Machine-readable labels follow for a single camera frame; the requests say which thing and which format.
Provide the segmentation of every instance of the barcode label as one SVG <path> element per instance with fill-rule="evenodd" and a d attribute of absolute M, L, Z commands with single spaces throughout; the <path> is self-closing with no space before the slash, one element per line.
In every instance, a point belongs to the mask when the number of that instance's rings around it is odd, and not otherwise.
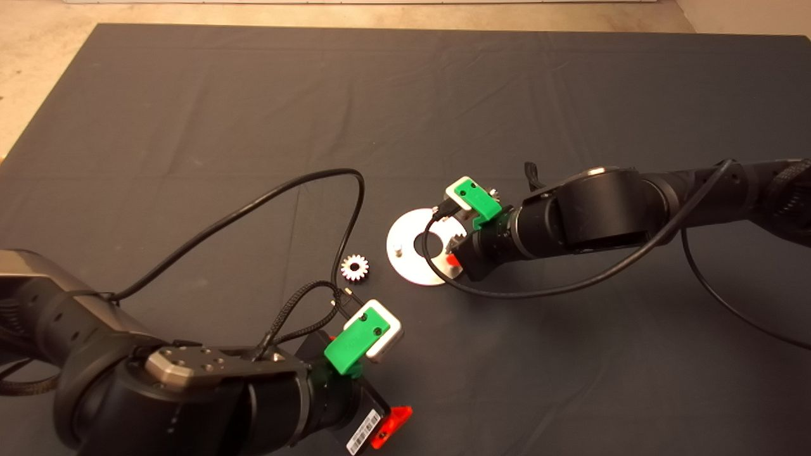
<path fill-rule="evenodd" d="M 369 437 L 371 431 L 375 429 L 375 426 L 380 422 L 380 414 L 375 411 L 375 409 L 371 409 L 369 415 L 366 415 L 366 419 L 360 424 L 358 430 L 355 431 L 355 434 L 350 438 L 349 443 L 346 444 L 346 450 L 350 452 L 352 456 L 355 456 L 360 447 L 363 446 L 363 442 Z"/>

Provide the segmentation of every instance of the metal plate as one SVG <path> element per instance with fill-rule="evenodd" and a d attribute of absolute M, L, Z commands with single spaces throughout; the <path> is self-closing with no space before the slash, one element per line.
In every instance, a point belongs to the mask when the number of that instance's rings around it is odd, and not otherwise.
<path fill-rule="evenodd" d="M 425 225 L 431 220 L 432 215 L 433 210 L 428 208 L 404 213 L 388 230 L 386 238 L 386 253 L 394 270 L 405 280 L 418 285 L 442 285 L 444 283 L 439 276 L 434 274 L 434 271 L 431 271 L 425 258 L 414 249 L 414 240 L 425 230 Z M 444 248 L 453 236 L 467 235 L 465 227 L 457 219 L 451 217 L 435 223 L 431 227 L 431 233 L 440 237 L 443 248 L 443 251 L 433 257 L 431 261 L 446 276 L 451 278 L 458 276 L 461 268 L 448 263 L 448 254 L 444 252 Z"/>

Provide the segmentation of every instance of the metal gear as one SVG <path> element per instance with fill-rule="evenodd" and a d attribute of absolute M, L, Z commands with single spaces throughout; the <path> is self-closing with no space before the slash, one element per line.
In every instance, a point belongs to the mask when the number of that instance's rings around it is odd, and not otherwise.
<path fill-rule="evenodd" d="M 350 282 L 360 282 L 369 273 L 369 261 L 364 256 L 349 255 L 341 263 L 341 275 Z"/>

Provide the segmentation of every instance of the beige floor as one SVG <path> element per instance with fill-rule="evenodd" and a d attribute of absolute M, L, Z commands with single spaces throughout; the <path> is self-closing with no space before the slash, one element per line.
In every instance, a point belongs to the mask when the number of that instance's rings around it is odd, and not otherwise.
<path fill-rule="evenodd" d="M 0 161 L 100 22 L 694 32 L 675 0 L 524 5 L 67 5 L 0 0 Z"/>

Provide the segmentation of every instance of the orange plastic part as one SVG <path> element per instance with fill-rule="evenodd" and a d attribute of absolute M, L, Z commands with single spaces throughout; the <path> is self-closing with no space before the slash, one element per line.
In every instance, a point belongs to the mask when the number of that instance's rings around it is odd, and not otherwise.
<path fill-rule="evenodd" d="M 371 447 L 379 450 L 388 441 L 388 438 L 411 418 L 413 412 L 411 407 L 392 407 L 392 412 L 388 414 L 383 424 L 380 425 L 380 430 L 371 439 Z"/>

